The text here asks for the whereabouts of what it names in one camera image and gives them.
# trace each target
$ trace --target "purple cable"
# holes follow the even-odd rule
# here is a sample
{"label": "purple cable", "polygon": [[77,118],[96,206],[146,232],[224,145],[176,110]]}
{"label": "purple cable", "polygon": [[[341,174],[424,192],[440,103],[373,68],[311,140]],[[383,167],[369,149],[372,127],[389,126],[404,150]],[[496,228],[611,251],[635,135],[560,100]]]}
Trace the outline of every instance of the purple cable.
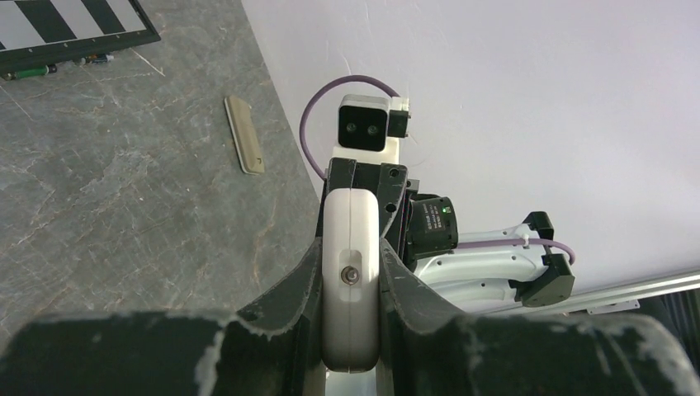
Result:
{"label": "purple cable", "polygon": [[[458,249],[475,249],[475,248],[493,248],[496,246],[508,246],[508,245],[524,245],[525,239],[494,239],[491,241],[478,241],[478,242],[462,242],[457,244]],[[564,245],[561,242],[550,241],[549,239],[541,238],[530,238],[531,245],[542,245],[549,246],[551,248],[558,248],[566,252],[569,255],[569,264],[574,264],[576,261],[576,253],[571,247]]]}
{"label": "purple cable", "polygon": [[301,142],[301,151],[304,152],[306,160],[309,161],[309,165],[311,165],[311,167],[314,169],[314,172],[316,172],[316,174],[319,175],[321,179],[324,178],[324,171],[319,167],[319,164],[316,163],[314,158],[311,156],[311,151],[309,151],[309,145],[306,143],[306,121],[309,119],[311,109],[314,108],[316,102],[319,101],[319,99],[323,95],[325,95],[328,91],[337,87],[338,85],[343,85],[345,83],[367,83],[381,89],[390,97],[397,97],[399,95],[391,87],[377,80],[376,78],[362,75],[352,75],[334,79],[333,81],[324,85],[321,89],[319,89],[318,92],[316,92],[315,95],[311,97],[311,100],[306,105],[304,112],[301,113],[301,121],[299,122],[299,141]]}

